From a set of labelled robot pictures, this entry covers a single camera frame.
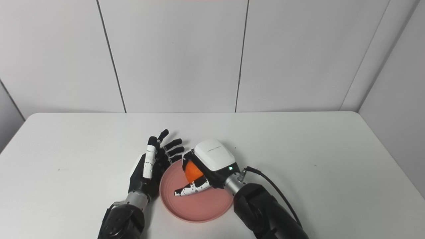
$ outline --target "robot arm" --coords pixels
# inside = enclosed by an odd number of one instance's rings
[[[164,130],[158,138],[149,138],[146,153],[130,177],[127,198],[113,203],[106,210],[98,239],[140,238],[145,227],[144,209],[158,195],[165,170],[181,159],[181,153],[184,152],[184,147],[176,147],[182,143],[181,139],[175,139],[161,148],[162,140],[167,135],[168,130]]]
[[[234,156],[218,140],[199,143],[183,160],[192,161],[213,188],[224,188],[234,196],[234,212],[256,238],[308,239],[301,225],[262,185],[244,181],[246,170],[241,175]]]

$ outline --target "black cable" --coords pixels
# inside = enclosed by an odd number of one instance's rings
[[[300,227],[302,228],[301,222],[298,219],[297,214],[295,213],[294,209],[292,208],[291,204],[289,203],[288,199],[286,199],[285,195],[280,191],[280,189],[276,186],[276,184],[269,178],[267,177],[265,174],[263,174],[260,170],[256,169],[256,168],[252,168],[250,166],[247,166],[246,168],[244,168],[246,171],[249,172],[253,172],[255,174],[258,174],[260,176],[262,176],[265,180],[267,180],[274,188],[275,190],[279,193],[279,195],[282,197],[282,199],[285,201],[286,205],[288,205],[289,210],[291,211],[291,213],[294,215],[295,221],[297,221],[298,225],[300,225]]]

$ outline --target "pink plate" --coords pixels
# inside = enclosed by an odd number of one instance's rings
[[[189,196],[174,196],[174,190],[188,184],[181,164],[181,160],[173,163],[159,185],[161,201],[167,210],[186,222],[207,222],[223,215],[233,202],[224,189],[208,188]]]

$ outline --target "white table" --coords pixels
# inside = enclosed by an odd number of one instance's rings
[[[425,237],[425,200],[352,112],[32,115],[0,155],[0,237],[96,238],[149,136],[164,128],[187,148],[217,138],[241,167],[262,170],[310,239]],[[278,198],[261,178],[246,179]],[[146,220],[148,238],[254,238],[232,209],[192,224],[158,199]]]

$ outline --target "orange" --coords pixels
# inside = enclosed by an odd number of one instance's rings
[[[204,175],[192,161],[187,162],[186,171],[184,173],[189,183]]]

